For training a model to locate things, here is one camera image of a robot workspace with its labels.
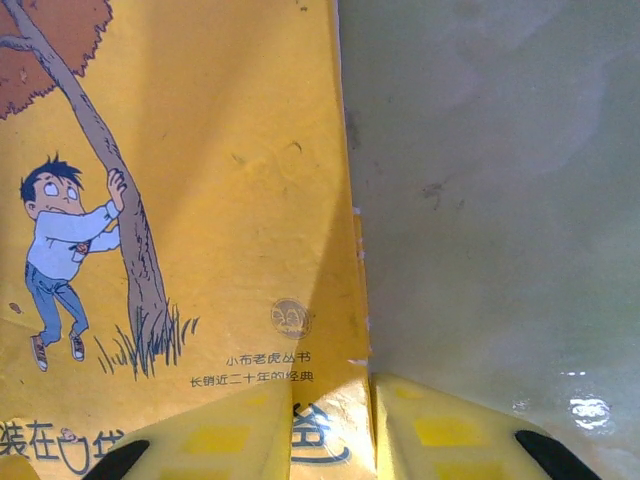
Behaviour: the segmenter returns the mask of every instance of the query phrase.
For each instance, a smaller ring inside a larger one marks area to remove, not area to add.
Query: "boy's blue hair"
[[[34,169],[25,180],[20,183],[20,198],[24,203],[33,202],[36,199],[36,189],[33,184],[38,180],[38,175],[42,173],[50,173],[58,178],[67,178],[75,183],[78,188],[82,188],[78,175],[82,172],[75,167],[67,164],[67,162],[61,162],[58,158],[58,154],[51,160],[51,157],[47,157],[47,161]]]

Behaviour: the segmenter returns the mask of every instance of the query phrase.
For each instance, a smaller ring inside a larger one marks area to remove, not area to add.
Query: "sneaker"
[[[79,335],[72,333],[69,335],[69,340],[71,341],[71,355],[73,355],[74,360],[79,362],[84,360],[84,343],[82,343],[82,339]]]
[[[46,372],[49,364],[47,363],[47,352],[45,351],[44,342],[40,335],[31,337],[31,350],[33,351],[33,358],[35,358],[40,370]]]

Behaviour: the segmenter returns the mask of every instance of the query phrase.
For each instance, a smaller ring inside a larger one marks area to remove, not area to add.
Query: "eye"
[[[44,186],[44,193],[50,197],[55,197],[60,192],[58,192],[58,187],[56,187],[55,184],[49,182]]]

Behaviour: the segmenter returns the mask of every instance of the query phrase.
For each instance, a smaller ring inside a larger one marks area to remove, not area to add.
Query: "tree trunk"
[[[122,256],[129,281],[129,322],[134,341],[146,359],[149,351],[163,351],[169,326],[168,305],[153,239],[140,193],[125,165],[113,135],[62,58],[23,10],[21,0],[2,0],[23,41],[42,68],[65,94],[87,140],[107,171],[123,172],[127,189],[125,208],[118,218]]]

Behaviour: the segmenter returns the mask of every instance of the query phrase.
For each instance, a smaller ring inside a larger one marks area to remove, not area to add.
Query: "book cover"
[[[292,478],[375,478],[332,1],[1,0],[0,159],[0,455],[290,378]]]

